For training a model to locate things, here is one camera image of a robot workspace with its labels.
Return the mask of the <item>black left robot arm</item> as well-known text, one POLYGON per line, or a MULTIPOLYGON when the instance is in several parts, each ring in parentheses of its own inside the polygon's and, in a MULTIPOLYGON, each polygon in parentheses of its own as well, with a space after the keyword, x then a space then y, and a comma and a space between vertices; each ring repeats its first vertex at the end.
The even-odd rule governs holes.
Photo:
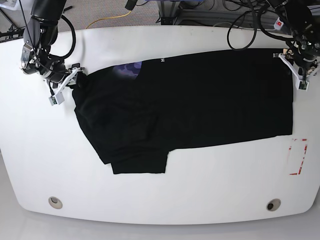
POLYGON ((248 49, 256 39, 257 32, 260 30, 266 36, 285 42, 288 49, 282 53, 275 53, 275 58, 289 67, 295 77, 295 86, 298 90, 306 91, 309 87, 310 77, 314 76, 320 70, 320 23, 312 15, 308 5, 302 0, 265 0, 264 5, 256 9, 252 1, 248 0, 243 6, 250 8, 230 25, 226 40, 230 49, 234 51, 244 51, 248 49), (273 8, 278 20, 274 28, 287 26, 292 37, 283 37, 268 32, 261 22, 262 15, 273 8), (230 43, 231 29, 235 23, 247 13, 252 14, 253 36, 251 41, 242 48, 234 48, 230 43))

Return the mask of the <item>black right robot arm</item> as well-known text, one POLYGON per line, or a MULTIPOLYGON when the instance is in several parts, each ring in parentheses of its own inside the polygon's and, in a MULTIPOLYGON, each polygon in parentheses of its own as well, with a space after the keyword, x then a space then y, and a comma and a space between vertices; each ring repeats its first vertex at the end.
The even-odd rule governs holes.
POLYGON ((22 71, 27 75, 39 74, 47 82, 52 96, 58 86, 83 88, 88 82, 84 68, 79 63, 73 64, 71 68, 65 66, 65 59, 71 56, 76 47, 75 28, 63 15, 65 4, 65 0, 35 0, 30 20, 25 23, 23 32, 22 71), (50 53, 58 37, 59 20, 67 23, 72 35, 71 48, 63 56, 50 53))

